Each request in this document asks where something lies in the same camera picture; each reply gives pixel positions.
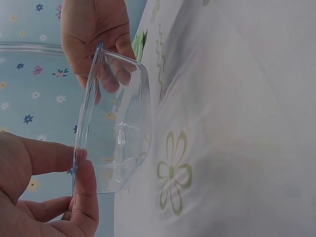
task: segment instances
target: finger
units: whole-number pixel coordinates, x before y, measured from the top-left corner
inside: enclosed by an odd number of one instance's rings
[[[130,35],[129,32],[127,34],[121,35],[117,41],[116,41],[116,46],[118,49],[118,53],[121,55],[124,55],[128,58],[136,60],[133,48],[132,48],[132,43],[130,41]],[[129,72],[132,73],[136,71],[136,67],[128,62],[123,62],[123,66],[125,69]]]
[[[67,209],[67,211],[65,211],[65,213],[62,216],[61,220],[70,221],[74,203],[75,203],[75,199],[73,198],[73,199],[71,199],[70,204],[68,206],[68,209]]]
[[[116,76],[113,74],[109,64],[103,63],[102,69],[100,70],[100,82],[103,88],[108,93],[114,93],[119,89],[119,82]]]
[[[83,162],[76,173],[75,202],[70,221],[49,223],[66,236],[83,233],[82,236],[94,236],[99,223],[96,179],[91,161]]]
[[[67,211],[71,200],[72,197],[59,197],[44,202],[18,201],[17,207],[37,221],[48,222]]]
[[[131,74],[123,66],[121,60],[108,56],[108,62],[113,69],[114,75],[120,83],[128,85],[130,82]]]
[[[83,77],[83,76],[77,76],[77,79],[78,79],[80,85],[83,87],[83,89],[85,89],[88,78]],[[100,88],[97,87],[97,92],[96,92],[94,104],[95,105],[99,104],[100,100],[101,100],[101,92],[100,92]]]
[[[18,137],[24,144],[32,164],[32,175],[51,172],[65,172],[72,167],[74,148],[59,143],[43,142],[33,139]],[[78,153],[85,159],[87,151]]]
[[[90,51],[85,43],[73,37],[65,37],[62,47],[72,71],[78,76],[87,78],[92,64],[90,55],[94,51]],[[85,88],[86,80],[80,81],[80,84]]]
[[[119,54],[136,60],[136,57],[132,48],[132,43],[130,41],[129,31],[128,33],[123,34],[120,37],[118,37],[116,41],[116,47],[118,49]]]

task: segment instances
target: pink flower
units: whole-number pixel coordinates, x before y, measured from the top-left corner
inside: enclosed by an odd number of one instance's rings
[[[43,70],[43,67],[41,67],[39,65],[35,66],[34,71],[33,71],[33,75],[41,74],[42,70]]]

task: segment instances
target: flower outline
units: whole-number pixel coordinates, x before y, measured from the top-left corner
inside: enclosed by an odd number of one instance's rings
[[[169,140],[171,139],[171,146],[172,146],[172,153],[171,153],[171,158],[168,157],[169,154],[169,148],[168,148],[168,143]],[[175,157],[178,151],[178,146],[180,141],[183,142],[183,150],[181,151],[181,155],[179,160],[175,163]],[[171,206],[172,206],[172,210],[173,213],[175,214],[176,217],[181,216],[182,212],[183,212],[183,200],[181,197],[181,193],[180,193],[180,189],[179,187],[183,188],[183,189],[187,189],[191,186],[192,184],[192,167],[185,163],[185,164],[181,164],[181,160],[184,157],[184,154],[186,152],[187,149],[187,143],[188,143],[188,139],[187,136],[185,134],[184,131],[181,131],[177,142],[176,142],[176,146],[174,148],[174,135],[173,132],[170,131],[167,135],[167,139],[166,139],[166,158],[167,158],[167,162],[164,161],[159,161],[157,164],[157,177],[160,180],[164,180],[165,182],[162,186],[161,189],[161,193],[160,193],[160,198],[159,198],[159,204],[162,210],[165,209],[166,204],[167,204],[167,200],[168,200],[168,194],[170,195],[170,201],[171,201]],[[168,168],[169,174],[167,175],[162,175],[161,174],[161,167],[165,166]],[[186,176],[187,176],[187,180],[186,182],[181,182],[179,180],[177,180],[177,177],[175,176],[175,171],[176,170],[182,170],[184,169],[186,171]],[[176,208],[173,202],[173,197],[171,194],[171,186],[175,186],[176,188],[176,193],[177,193],[177,197],[179,198],[179,207]]]

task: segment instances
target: green squiggly line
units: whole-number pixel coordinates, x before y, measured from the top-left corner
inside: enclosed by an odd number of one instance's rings
[[[163,42],[162,42],[162,32],[161,32],[161,24],[158,24],[159,26],[159,35],[160,35],[160,40],[156,41],[157,47],[156,47],[156,54],[158,55],[157,58],[157,67],[159,68],[159,74],[158,74],[158,83],[160,84],[160,95],[159,99],[161,100],[161,93],[162,93],[162,80],[160,79],[161,71],[164,71],[164,64],[165,64],[165,55],[163,54]],[[159,56],[161,55],[162,58],[162,65],[159,63]]]

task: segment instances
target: green flower print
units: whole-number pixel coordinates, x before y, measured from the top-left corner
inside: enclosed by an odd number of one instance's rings
[[[145,47],[146,40],[147,40],[147,31],[146,32],[143,31],[135,36],[135,39],[132,44],[133,51],[136,56],[136,60],[139,63],[142,61],[143,49]]]
[[[150,23],[153,23],[155,21],[156,14],[159,11],[159,8],[160,8],[160,0],[156,0],[156,5],[154,6],[154,9],[152,12],[152,19],[151,19]]]
[[[187,189],[192,183],[192,167],[189,164],[181,163],[187,149],[187,136],[181,131],[174,146],[173,132],[169,132],[166,140],[167,162],[159,161],[157,165],[157,177],[164,180],[160,193],[159,204],[162,210],[165,209],[168,196],[170,196],[171,206],[175,216],[179,217],[183,211],[183,201],[180,188]]]

